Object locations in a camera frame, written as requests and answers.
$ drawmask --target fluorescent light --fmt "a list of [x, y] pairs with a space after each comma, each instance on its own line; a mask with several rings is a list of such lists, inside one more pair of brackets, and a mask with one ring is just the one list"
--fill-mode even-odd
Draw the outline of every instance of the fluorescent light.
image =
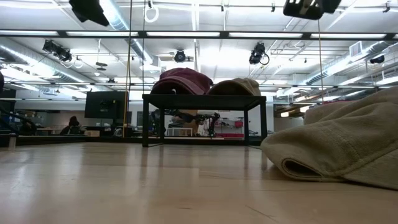
[[385, 38], [387, 34], [311, 34], [311, 38], [375, 39]]
[[50, 85], [48, 82], [11, 82], [15, 84], [31, 84], [31, 85]]
[[248, 32], [230, 32], [230, 37], [268, 37], [268, 38], [301, 38], [301, 33], [248, 33]]
[[371, 89], [374, 88], [374, 86], [339, 86], [338, 88]]
[[[128, 37], [129, 31], [67, 31], [67, 35], [86, 37], [86, 36], [99, 36], [99, 37]], [[131, 32], [132, 37], [137, 37], [138, 32]]]
[[37, 100], [37, 101], [45, 101], [45, 100], [49, 100], [49, 99], [22, 99], [22, 100]]
[[298, 88], [333, 88], [333, 86], [321, 86], [321, 85], [299, 85]]
[[151, 73], [160, 72], [162, 70], [162, 68], [155, 65], [141, 65], [139, 68], [144, 72], [151, 72]]
[[309, 110], [310, 109], [310, 106], [304, 106], [303, 108], [300, 108], [300, 112], [301, 113], [305, 113], [305, 112], [307, 112], [307, 110]]
[[0, 35], [47, 35], [58, 36], [57, 31], [36, 31], [36, 30], [0, 30]]
[[293, 85], [259, 85], [260, 88], [289, 88], [293, 87]]
[[39, 90], [39, 89], [37, 89], [37, 88], [34, 87], [34, 86], [26, 85], [26, 84], [22, 84], [22, 85], [11, 84], [11, 85], [16, 86], [16, 87], [19, 87], [19, 88], [25, 88], [25, 89], [27, 89], [27, 90], [32, 90], [32, 91], [38, 91], [38, 90]]
[[220, 32], [147, 32], [149, 37], [219, 37]]
[[385, 84], [390, 84], [390, 83], [394, 83], [394, 82], [398, 82], [398, 77], [385, 78], [385, 79], [377, 82], [377, 85], [385, 85]]
[[281, 113], [280, 116], [283, 118], [287, 118], [289, 117], [289, 112]]
[[0, 100], [22, 100], [20, 98], [0, 98]]
[[261, 92], [261, 96], [276, 96], [276, 92]]
[[55, 83], [56, 85], [90, 85], [90, 83]]

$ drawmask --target ceiling vent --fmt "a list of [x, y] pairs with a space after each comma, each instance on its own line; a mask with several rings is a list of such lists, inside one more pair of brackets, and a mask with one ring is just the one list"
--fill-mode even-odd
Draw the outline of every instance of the ceiling vent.
[[47, 89], [43, 92], [43, 94], [47, 96], [58, 96], [58, 93], [56, 92], [55, 89]]
[[349, 47], [349, 55], [351, 58], [362, 54], [362, 41], [359, 41]]

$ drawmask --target person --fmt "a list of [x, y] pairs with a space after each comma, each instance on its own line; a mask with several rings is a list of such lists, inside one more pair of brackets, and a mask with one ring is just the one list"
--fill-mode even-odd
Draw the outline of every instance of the person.
[[36, 130], [32, 127], [32, 125], [25, 121], [22, 120], [22, 126], [19, 128], [19, 134], [23, 136], [32, 136], [35, 135]]
[[84, 130], [80, 126], [79, 121], [77, 120], [76, 116], [72, 116], [69, 119], [69, 124], [65, 128], [62, 129], [60, 135], [67, 135], [67, 134], [83, 134]]

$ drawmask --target cable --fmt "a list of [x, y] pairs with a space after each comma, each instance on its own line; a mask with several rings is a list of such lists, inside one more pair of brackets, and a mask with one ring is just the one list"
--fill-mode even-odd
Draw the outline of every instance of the cable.
[[[128, 58], [127, 58], [127, 71], [126, 71], [126, 92], [124, 94], [124, 116], [123, 116], [123, 134], [122, 134], [122, 138], [124, 138], [124, 124], [126, 123], [126, 127], [128, 126], [128, 120], [126, 122], [126, 118], [128, 115], [128, 106], [129, 106], [129, 99], [128, 96], [130, 94], [130, 89], [131, 89], [131, 72], [130, 72], [130, 56], [131, 56], [131, 22], [132, 20], [132, 0], [130, 0], [130, 28], [129, 28], [129, 49], [128, 49]], [[130, 78], [130, 82], [129, 82], [129, 91], [127, 91], [127, 78]]]
[[40, 59], [36, 64], [30, 66], [31, 68], [33, 68], [35, 65], [39, 64], [41, 61], [43, 61], [46, 57], [48, 57], [51, 54], [51, 52], [49, 52], [48, 54], [46, 54], [42, 59]]
[[269, 58], [269, 56], [268, 56], [267, 54], [265, 54], [265, 56], [268, 58], [268, 62], [267, 62], [267, 63], [262, 63], [262, 62], [260, 61], [260, 64], [261, 64], [261, 65], [268, 65], [269, 62], [271, 61], [270, 58]]
[[[321, 25], [318, 20], [318, 32], [321, 32]], [[321, 35], [319, 35], [319, 64], [321, 67], [321, 86], [322, 86], [322, 105], [325, 103], [323, 99], [323, 70], [322, 70], [322, 42], [321, 42]]]

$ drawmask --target air duct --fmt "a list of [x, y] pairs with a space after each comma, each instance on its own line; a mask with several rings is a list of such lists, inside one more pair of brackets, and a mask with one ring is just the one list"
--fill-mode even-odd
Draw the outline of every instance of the air duct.
[[[317, 70], [316, 72], [309, 74], [308, 76], [310, 78], [300, 83], [299, 85], [312, 85], [315, 82], [320, 81], [322, 78], [329, 77], [331, 75], [343, 71], [344, 69], [353, 66], [356, 62], [369, 60], [384, 55], [385, 54], [384, 51], [388, 51], [386, 49], [388, 49], [392, 45], [395, 45], [395, 42], [386, 42], [386, 41], [380, 41], [377, 43], [363, 42], [362, 49], [364, 50], [362, 50], [361, 54], [351, 56], [350, 52], [348, 52], [343, 56], [334, 59], [332, 62], [324, 65], [323, 73], [321, 73], [320, 70]], [[286, 90], [279, 90], [277, 92], [277, 97], [291, 95], [297, 90], [299, 90], [299, 88], [289, 88]]]
[[[119, 6], [114, 0], [100, 0], [99, 3], [104, 10], [104, 15], [109, 21], [111, 27], [115, 30], [129, 30], [130, 27], [127, 22], [123, 19], [120, 13]], [[142, 45], [137, 39], [131, 39], [131, 49], [136, 53], [136, 55], [144, 62], [152, 64], [154, 55], [150, 55], [147, 51], [142, 48]]]
[[[46, 58], [11, 39], [0, 37], [0, 58], [6, 57], [9, 59], [9, 62], [7, 63], [24, 65], [27, 67], [26, 70], [37, 73], [40, 76], [49, 78], [52, 76], [58, 76], [57, 78], [59, 78], [59, 80], [67, 79], [68, 82], [70, 80], [73, 80], [74, 82], [94, 82], [94, 80], [66, 68], [58, 62]], [[98, 86], [97, 88], [109, 90], [105, 86]]]

